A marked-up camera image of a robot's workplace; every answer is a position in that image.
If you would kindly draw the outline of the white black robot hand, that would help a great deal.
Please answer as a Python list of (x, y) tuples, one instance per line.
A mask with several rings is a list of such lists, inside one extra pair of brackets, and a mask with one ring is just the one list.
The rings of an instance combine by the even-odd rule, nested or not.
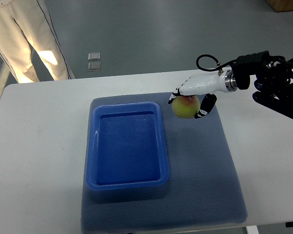
[(198, 74), (191, 76), (176, 88), (168, 103), (171, 105), (178, 96), (197, 96), (200, 101), (200, 110), (193, 118), (198, 119), (208, 115), (215, 106), (217, 101), (215, 92), (229, 93), (236, 90), (237, 85), (231, 70), (223, 73), (212, 72), (210, 75)]

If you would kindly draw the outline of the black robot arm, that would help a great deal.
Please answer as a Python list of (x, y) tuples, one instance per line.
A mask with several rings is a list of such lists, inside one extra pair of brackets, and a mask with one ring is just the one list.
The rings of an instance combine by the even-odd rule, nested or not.
[(255, 75), (254, 101), (293, 119), (293, 58), (287, 61), (263, 51), (239, 56), (230, 67), (238, 89), (248, 89)]

